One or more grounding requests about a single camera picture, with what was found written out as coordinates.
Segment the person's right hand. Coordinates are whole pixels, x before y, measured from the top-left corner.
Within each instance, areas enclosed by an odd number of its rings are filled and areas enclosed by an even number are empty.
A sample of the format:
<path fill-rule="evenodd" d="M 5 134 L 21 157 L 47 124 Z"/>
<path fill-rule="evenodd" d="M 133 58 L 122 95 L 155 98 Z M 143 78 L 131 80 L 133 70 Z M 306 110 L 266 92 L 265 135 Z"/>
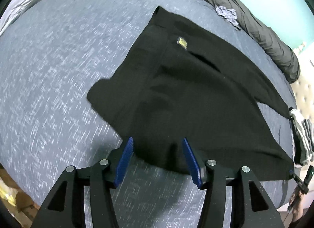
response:
<path fill-rule="evenodd" d="M 289 200 L 289 203 L 295 202 L 295 205 L 292 209 L 292 223 L 298 221 L 303 216 L 303 199 L 304 194 L 299 187 L 294 189 L 292 196 Z"/>

